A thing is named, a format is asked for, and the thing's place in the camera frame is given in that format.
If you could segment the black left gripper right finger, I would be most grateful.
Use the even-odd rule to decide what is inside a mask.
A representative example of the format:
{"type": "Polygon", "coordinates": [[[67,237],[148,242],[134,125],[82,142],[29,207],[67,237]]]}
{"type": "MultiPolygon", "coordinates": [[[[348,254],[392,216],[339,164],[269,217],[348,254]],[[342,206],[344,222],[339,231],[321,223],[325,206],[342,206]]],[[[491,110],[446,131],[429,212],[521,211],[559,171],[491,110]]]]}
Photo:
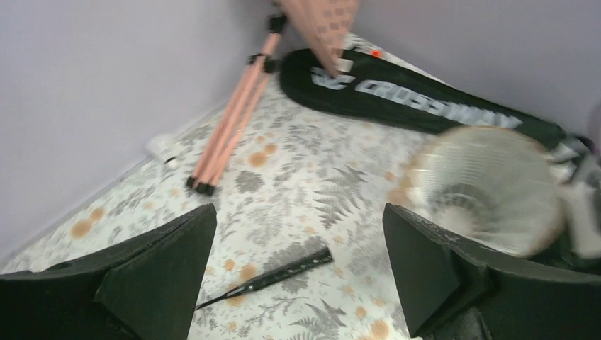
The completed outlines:
{"type": "Polygon", "coordinates": [[[411,336],[600,338],[598,275],[492,250],[399,205],[382,225],[411,336]]]}

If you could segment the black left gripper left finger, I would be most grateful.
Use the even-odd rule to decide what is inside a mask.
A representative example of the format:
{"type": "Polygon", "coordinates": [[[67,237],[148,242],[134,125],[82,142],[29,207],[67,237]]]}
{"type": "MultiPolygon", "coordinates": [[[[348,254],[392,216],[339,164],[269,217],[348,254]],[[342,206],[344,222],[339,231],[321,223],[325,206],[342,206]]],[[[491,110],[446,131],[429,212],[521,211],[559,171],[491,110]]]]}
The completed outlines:
{"type": "Polygon", "coordinates": [[[186,339],[217,228],[202,205],[100,251],[1,276],[2,339],[186,339]]]}

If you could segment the white shuttlecock tube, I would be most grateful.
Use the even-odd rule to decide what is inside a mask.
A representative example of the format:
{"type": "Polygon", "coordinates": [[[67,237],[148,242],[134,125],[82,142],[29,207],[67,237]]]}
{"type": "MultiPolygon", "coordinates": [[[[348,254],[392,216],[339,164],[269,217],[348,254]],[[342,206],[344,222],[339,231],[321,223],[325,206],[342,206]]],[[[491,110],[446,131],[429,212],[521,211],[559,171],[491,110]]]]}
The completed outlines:
{"type": "Polygon", "coordinates": [[[412,160],[402,204],[454,234],[514,257],[562,234],[580,259],[600,257],[600,169],[582,137],[553,149],[507,128],[457,127],[412,160]]]}

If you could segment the white shuttlecock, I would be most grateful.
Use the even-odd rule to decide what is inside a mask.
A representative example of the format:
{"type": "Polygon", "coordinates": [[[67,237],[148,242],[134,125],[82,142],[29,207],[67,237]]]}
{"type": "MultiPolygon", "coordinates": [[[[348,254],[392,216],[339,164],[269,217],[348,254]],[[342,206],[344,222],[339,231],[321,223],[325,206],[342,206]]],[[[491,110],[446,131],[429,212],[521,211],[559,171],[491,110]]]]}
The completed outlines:
{"type": "Polygon", "coordinates": [[[146,150],[169,170],[179,168],[180,151],[173,135],[161,134],[146,143],[146,150]]]}

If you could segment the black badminton racket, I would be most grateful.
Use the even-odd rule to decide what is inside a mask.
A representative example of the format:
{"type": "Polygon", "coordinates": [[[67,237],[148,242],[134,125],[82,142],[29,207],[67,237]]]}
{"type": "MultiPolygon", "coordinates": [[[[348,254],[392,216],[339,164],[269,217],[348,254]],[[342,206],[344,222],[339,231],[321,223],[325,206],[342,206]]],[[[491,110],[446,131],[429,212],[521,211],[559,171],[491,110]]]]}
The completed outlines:
{"type": "Polygon", "coordinates": [[[317,252],[304,256],[301,259],[292,261],[286,265],[267,271],[266,273],[255,276],[244,283],[235,286],[221,296],[215,297],[212,300],[204,302],[195,307],[195,310],[212,305],[221,300],[236,298],[250,292],[265,289],[276,283],[304,273],[312,268],[333,262],[333,257],[330,250],[325,247],[317,252]]]}

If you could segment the floral tablecloth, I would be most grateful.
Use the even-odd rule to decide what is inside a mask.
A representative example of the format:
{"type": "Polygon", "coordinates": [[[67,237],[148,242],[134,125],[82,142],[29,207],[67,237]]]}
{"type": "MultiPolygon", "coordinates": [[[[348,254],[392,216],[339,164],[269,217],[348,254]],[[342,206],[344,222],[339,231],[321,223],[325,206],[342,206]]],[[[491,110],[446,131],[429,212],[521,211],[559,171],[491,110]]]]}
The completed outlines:
{"type": "MultiPolygon", "coordinates": [[[[355,35],[345,50],[428,77],[355,35]]],[[[402,204],[402,182],[434,138],[477,125],[436,135],[313,110],[281,90],[282,60],[270,61],[269,74],[259,76],[255,112],[232,120],[233,143],[208,165],[198,168],[196,160],[215,144],[210,134],[224,128],[224,120],[212,119],[177,142],[179,169],[147,163],[14,256],[1,276],[44,271],[211,204],[217,228],[196,306],[325,247],[333,262],[194,308],[186,339],[424,339],[408,332],[383,211],[389,203],[411,210],[402,204]]],[[[520,259],[600,277],[600,257],[578,258],[568,250],[566,234],[520,259]]]]}

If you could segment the black racket bag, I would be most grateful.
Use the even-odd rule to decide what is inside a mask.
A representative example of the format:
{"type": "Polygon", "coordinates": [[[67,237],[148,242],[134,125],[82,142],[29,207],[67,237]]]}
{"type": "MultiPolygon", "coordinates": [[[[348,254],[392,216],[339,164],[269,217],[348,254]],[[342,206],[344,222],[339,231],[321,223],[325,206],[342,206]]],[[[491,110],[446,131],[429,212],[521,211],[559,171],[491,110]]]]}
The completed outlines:
{"type": "Polygon", "coordinates": [[[332,78],[309,49],[280,63],[281,90],[307,108],[429,134],[460,125],[492,125],[554,149],[572,135],[560,125],[465,93],[400,65],[345,50],[350,70],[332,78]]]}

